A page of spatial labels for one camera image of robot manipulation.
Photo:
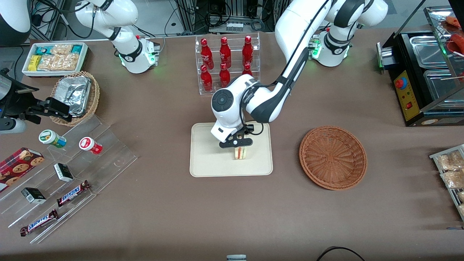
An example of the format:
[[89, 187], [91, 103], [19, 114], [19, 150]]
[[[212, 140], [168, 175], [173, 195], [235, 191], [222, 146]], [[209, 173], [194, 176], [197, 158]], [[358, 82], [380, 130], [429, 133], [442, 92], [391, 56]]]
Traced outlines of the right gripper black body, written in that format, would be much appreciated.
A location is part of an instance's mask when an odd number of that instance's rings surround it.
[[36, 106], [38, 101], [33, 92], [36, 87], [23, 84], [10, 76], [9, 70], [1, 70], [1, 119], [13, 118], [41, 123], [41, 117], [29, 115], [30, 107]]

